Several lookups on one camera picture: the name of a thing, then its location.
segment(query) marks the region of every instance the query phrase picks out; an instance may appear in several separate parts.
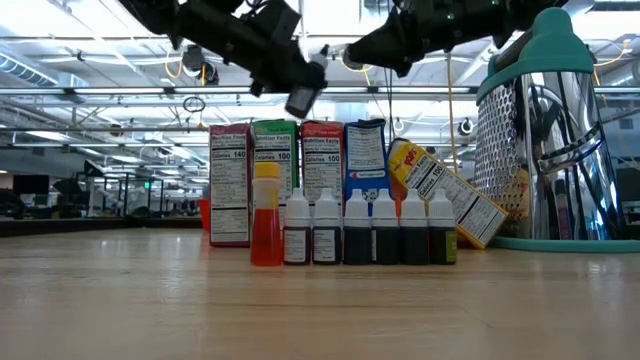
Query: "box grater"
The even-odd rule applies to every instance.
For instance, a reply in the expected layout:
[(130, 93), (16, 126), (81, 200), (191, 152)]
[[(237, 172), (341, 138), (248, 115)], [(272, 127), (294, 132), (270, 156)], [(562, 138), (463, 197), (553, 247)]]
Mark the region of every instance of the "box grater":
[(508, 211), (502, 235), (626, 237), (592, 71), (570, 18), (555, 9), (536, 19), (519, 60), (481, 86), (474, 183)]

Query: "desk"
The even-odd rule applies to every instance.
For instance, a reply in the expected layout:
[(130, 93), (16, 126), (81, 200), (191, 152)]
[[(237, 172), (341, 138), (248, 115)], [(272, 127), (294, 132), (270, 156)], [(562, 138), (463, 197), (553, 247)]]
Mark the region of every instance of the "desk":
[(6, 359), (631, 359), (640, 257), (254, 268), (201, 231), (0, 239)]

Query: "green liquid bottle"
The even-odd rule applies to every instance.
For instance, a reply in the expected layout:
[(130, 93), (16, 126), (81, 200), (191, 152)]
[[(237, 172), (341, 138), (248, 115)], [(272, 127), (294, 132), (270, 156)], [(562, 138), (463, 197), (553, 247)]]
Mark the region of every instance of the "green liquid bottle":
[(453, 204), (443, 189), (437, 189), (429, 201), (429, 257), (437, 265), (453, 265), (458, 261)]

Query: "white bottle cap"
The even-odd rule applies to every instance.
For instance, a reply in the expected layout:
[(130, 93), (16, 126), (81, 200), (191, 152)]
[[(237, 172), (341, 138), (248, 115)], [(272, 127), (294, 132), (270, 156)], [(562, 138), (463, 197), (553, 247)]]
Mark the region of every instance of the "white bottle cap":
[(340, 226), (340, 205), (331, 195), (330, 188), (322, 189), (320, 198), (316, 200), (316, 209), (313, 214), (314, 226), (335, 227)]
[(293, 189), (293, 194), (287, 200), (285, 210), (284, 225), (291, 227), (311, 226), (311, 215), (309, 215), (309, 201), (302, 194), (301, 188)]
[(402, 214), (400, 226), (403, 227), (427, 227), (427, 212), (424, 209), (424, 201), (418, 195), (418, 190), (409, 189), (407, 198), (402, 202)]
[(397, 227), (396, 203), (389, 196), (389, 189), (380, 189), (373, 202), (373, 227)]
[(429, 223), (437, 227), (455, 227), (456, 217), (453, 214), (453, 204), (447, 199), (443, 189), (436, 189), (429, 201)]
[(362, 197), (362, 189), (353, 189), (351, 198), (347, 201), (344, 214), (344, 226), (371, 227), (369, 203)]

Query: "ceiling light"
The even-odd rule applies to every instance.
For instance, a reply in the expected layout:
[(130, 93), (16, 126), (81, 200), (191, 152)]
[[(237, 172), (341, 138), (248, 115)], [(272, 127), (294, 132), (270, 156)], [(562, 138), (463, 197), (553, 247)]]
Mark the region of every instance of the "ceiling light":
[(183, 159), (191, 159), (191, 153), (188, 150), (185, 150), (181, 147), (174, 146), (172, 148), (167, 149), (172, 154), (179, 156)]
[(596, 94), (635, 94), (640, 91), (640, 87), (628, 86), (603, 86), (596, 87)]
[(325, 94), (366, 94), (369, 90), (366, 87), (330, 87), (324, 89), (322, 92)]
[(85, 149), (85, 148), (78, 148), (78, 150), (87, 153), (89, 155), (94, 155), (94, 156), (103, 156), (103, 154), (95, 151), (95, 150), (91, 150), (91, 149)]
[(160, 79), (160, 81), (162, 81), (164, 83), (167, 83), (167, 84), (170, 84), (171, 86), (174, 86), (174, 87), (176, 86), (176, 83), (171, 81), (171, 79), (169, 79), (169, 78), (162, 78), (162, 79)]
[[(414, 86), (397, 86), (391, 88), (394, 93), (411, 93), (411, 94), (446, 94), (449, 92), (449, 88), (446, 86), (426, 86), (426, 87), (414, 87)], [(471, 88), (454, 86), (451, 88), (451, 92), (454, 94), (469, 94)]]
[(84, 147), (84, 148), (89, 148), (89, 147), (118, 147), (120, 146), (120, 144), (69, 144), (69, 146), (71, 147)]
[(57, 143), (14, 143), (14, 144), (9, 144), (13, 147), (26, 147), (26, 148), (33, 148), (33, 147), (44, 147), (44, 148), (55, 148), (55, 147), (64, 147), (64, 144), (57, 144)]
[(78, 88), (74, 89), (78, 95), (120, 95), (120, 94), (163, 94), (163, 88)]
[(133, 156), (122, 156), (122, 155), (114, 155), (111, 156), (113, 159), (118, 160), (118, 161), (122, 161), (122, 162), (128, 162), (128, 163), (140, 163), (142, 162), (142, 160), (133, 157)]
[(51, 132), (51, 131), (27, 131), (27, 134), (41, 137), (43, 139), (49, 139), (54, 141), (65, 141), (69, 140), (69, 137), (66, 135), (62, 135), (60, 133)]
[(178, 170), (160, 170), (160, 172), (167, 175), (180, 175)]
[(175, 88), (174, 91), (178, 94), (237, 94), (237, 93), (249, 93), (247, 87), (181, 87)]
[(64, 95), (60, 88), (0, 89), (0, 95)]

